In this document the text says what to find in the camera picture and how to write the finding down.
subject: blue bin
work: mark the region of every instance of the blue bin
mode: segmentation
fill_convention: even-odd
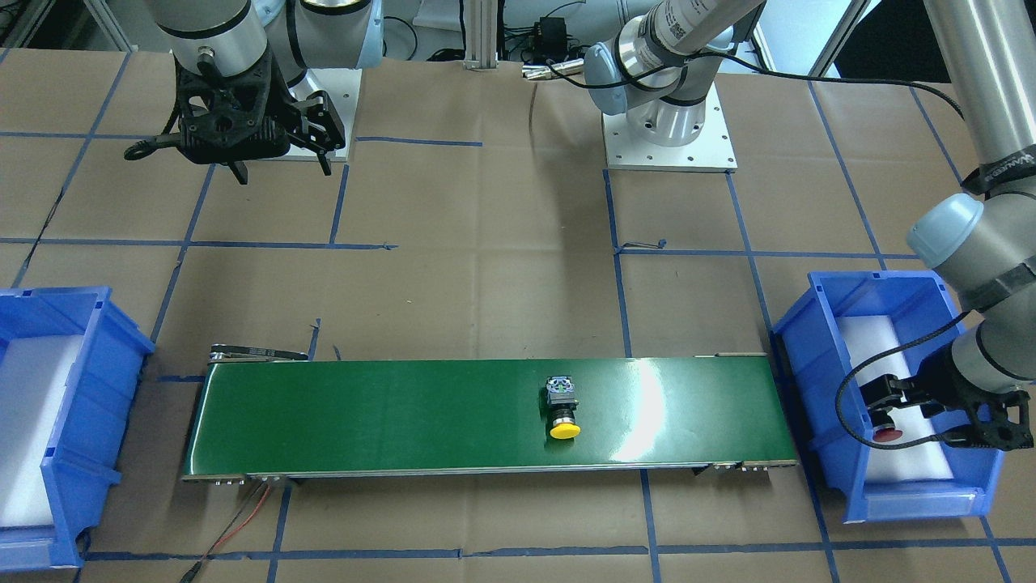
[[[0,391],[7,392],[0,395],[7,409],[0,410],[0,435],[7,432],[0,465],[30,478],[0,491],[7,498],[0,499],[7,521],[0,522],[0,572],[81,566],[77,537],[97,525],[108,489],[120,479],[115,461],[154,345],[111,294],[109,287],[0,290]],[[61,365],[37,371],[55,352]],[[36,390],[36,377],[57,388]],[[28,434],[37,438],[22,437]],[[32,524],[40,508],[50,520]]]
[[[957,449],[941,444],[952,479],[869,484],[871,449],[854,440],[838,422],[834,396],[852,371],[836,319],[889,317],[900,343],[919,339],[957,316],[946,284],[932,271],[814,271],[810,288],[777,324],[802,395],[828,486],[845,494],[843,521],[877,522],[949,517],[981,517],[992,506],[1004,453]],[[921,360],[965,331],[962,325],[903,356],[911,375]],[[862,436],[873,428],[854,382],[843,400],[845,417]],[[931,418],[937,432],[967,424],[963,412]]]

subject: brown floor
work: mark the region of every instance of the brown floor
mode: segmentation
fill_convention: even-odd
[[[305,352],[321,319],[322,360],[769,352],[808,271],[919,268],[906,229],[976,164],[927,94],[816,84],[814,101],[722,76],[729,180],[603,172],[583,91],[386,61],[365,72],[348,167],[251,163],[241,187],[171,151],[122,161],[172,81],[168,55],[0,62],[0,281],[111,285],[159,347],[84,583],[178,580],[242,495],[176,479],[198,388],[176,381],[212,343]],[[987,525],[842,525],[841,495],[801,467],[317,480],[278,490],[197,581],[1036,581],[1034,475],[1036,453],[1007,456]]]

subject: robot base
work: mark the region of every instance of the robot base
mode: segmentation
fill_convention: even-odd
[[[327,153],[327,159],[332,162],[349,161],[352,128],[356,119],[356,107],[359,105],[362,77],[363,69],[358,68],[311,68],[306,74],[306,78],[291,88],[291,94],[296,99],[305,99],[318,89],[323,89],[330,94],[330,100],[335,104],[335,109],[342,119],[342,136],[345,138],[345,147]],[[316,153],[294,145],[291,146],[288,153],[278,157],[278,159],[307,162],[313,162],[316,158]]]
[[[697,139],[685,146],[666,147],[639,137],[626,115],[604,115],[604,145],[612,170],[670,172],[726,172],[738,169],[726,129],[726,118],[716,87],[706,97],[708,117]]]

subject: robotic arm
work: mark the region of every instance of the robotic arm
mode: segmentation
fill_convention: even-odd
[[[594,101],[627,113],[654,143],[693,141],[720,59],[688,57],[727,52],[724,31],[759,3],[663,0],[587,52],[587,82],[610,85],[592,88]],[[957,194],[908,238],[985,321],[931,354],[916,377],[887,376],[862,391],[875,428],[889,427],[893,407],[920,406],[929,417],[963,410],[970,424],[949,432],[948,445],[1032,447],[1020,385],[1036,379],[1036,38],[1020,0],[925,4],[983,162],[963,185],[988,199]]]
[[[381,59],[380,0],[146,0],[176,57],[176,106],[161,135],[126,150],[139,159],[175,147],[196,164],[230,167],[248,182],[242,161],[276,157],[291,145],[316,153],[345,146],[330,95],[296,99],[289,87],[309,67],[376,66]],[[171,133],[178,118],[178,132]]]

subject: blue plastic bin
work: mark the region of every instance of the blue plastic bin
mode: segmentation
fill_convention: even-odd
[[[953,479],[891,484],[865,480],[871,449],[855,441],[838,424],[834,396],[852,371],[836,319],[887,316],[900,343],[937,330],[958,313],[946,284],[932,271],[814,271],[810,288],[777,324],[796,385],[812,428],[828,486],[845,494],[844,522],[985,516],[992,505],[1004,453],[958,449],[942,444]],[[921,360],[965,331],[962,325],[903,353],[911,375]],[[854,382],[843,401],[854,429],[873,437],[873,428]],[[967,424],[963,412],[931,418],[937,432]]]
[[[56,421],[46,447],[39,450],[39,471],[46,487],[46,501],[39,499],[39,505],[46,509],[49,504],[53,524],[15,527],[8,524],[0,528],[0,572],[81,566],[76,540],[84,529],[100,521],[108,489],[120,479],[114,470],[115,461],[143,359],[154,351],[154,345],[110,301],[111,294],[109,287],[0,290],[0,366],[8,367],[8,372],[12,371],[9,368],[20,366],[13,360],[19,358],[16,355],[24,353],[15,350],[16,341],[48,342],[42,339],[48,337],[69,339],[73,343],[69,356],[75,357],[65,359],[71,365],[63,395],[54,392],[56,397],[51,402],[57,412]],[[75,339],[79,336],[81,344]],[[70,352],[77,346],[78,353]],[[24,363],[22,368],[31,369]],[[60,386],[63,371],[53,372],[55,386]],[[29,375],[12,375],[8,379],[15,382],[8,382],[6,387],[15,392],[19,380]],[[20,398],[7,400],[8,414],[21,405]],[[3,413],[0,411],[0,424],[4,422]],[[6,422],[8,428],[16,424],[31,426],[21,418]],[[35,432],[46,437],[47,427],[37,422]],[[26,443],[30,445],[25,450],[32,450],[30,441]],[[13,460],[17,455],[11,451],[7,449],[0,457]],[[30,451],[25,459],[31,462],[34,456]],[[23,468],[33,473],[31,464]],[[38,476],[33,474],[33,480],[38,480]],[[15,484],[8,492],[19,492],[19,488]],[[17,495],[11,494],[9,500],[16,500]],[[10,507],[17,512],[26,506],[12,503]]]

